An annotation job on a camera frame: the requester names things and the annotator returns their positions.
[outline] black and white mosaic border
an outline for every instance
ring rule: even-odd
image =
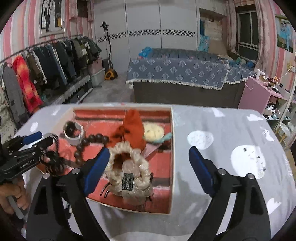
[[[128,32],[129,36],[161,35],[160,29],[143,29]]]
[[[175,30],[175,29],[164,29],[163,35],[174,35],[174,36],[187,36],[187,37],[196,37],[196,32],[188,30]]]
[[[120,38],[125,38],[125,37],[126,37],[126,32],[121,32],[121,33],[116,33],[116,34],[110,34],[109,35],[110,40],[120,39]],[[100,38],[98,38],[98,42],[99,43],[105,42],[106,39],[107,39],[107,37],[100,37]]]

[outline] human hand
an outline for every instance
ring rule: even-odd
[[[25,190],[25,182],[23,177],[17,178],[17,183],[4,183],[0,185],[0,206],[8,214],[14,214],[14,210],[9,204],[6,197],[15,196],[17,198],[17,206],[26,210],[29,207],[28,197]]]

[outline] window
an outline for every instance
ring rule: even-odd
[[[256,11],[237,13],[237,51],[247,60],[258,59],[259,30]]]
[[[87,1],[77,0],[77,11],[79,18],[87,18]]]

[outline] clothes rail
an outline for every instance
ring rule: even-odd
[[[0,65],[1,65],[4,61],[10,59],[11,57],[13,57],[13,56],[15,56],[15,55],[18,55],[18,54],[20,54],[20,53],[22,53],[22,52],[24,52],[24,51],[26,51],[26,50],[29,50],[29,49],[31,49],[31,48],[37,47],[37,46],[39,46],[39,45],[43,45],[43,44],[46,44],[46,43],[52,43],[52,42],[55,42],[55,41],[57,41],[57,40],[62,40],[62,39],[63,39],[63,40],[66,40],[66,39],[71,39],[71,38],[81,37],[81,36],[83,36],[83,35],[82,35],[82,34],[70,35],[70,36],[65,36],[65,37],[61,37],[61,38],[51,39],[51,40],[47,40],[47,41],[43,41],[43,42],[40,42],[40,43],[37,43],[37,44],[31,45],[31,46],[29,46],[29,47],[23,48],[22,50],[19,50],[19,51],[15,52],[15,53],[9,55],[9,56],[6,57],[5,59],[2,59],[2,60],[0,61]]]

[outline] gray tile floor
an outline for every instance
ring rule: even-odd
[[[105,80],[102,87],[96,87],[83,100],[83,103],[135,102],[133,89],[126,85],[126,73],[115,80]]]

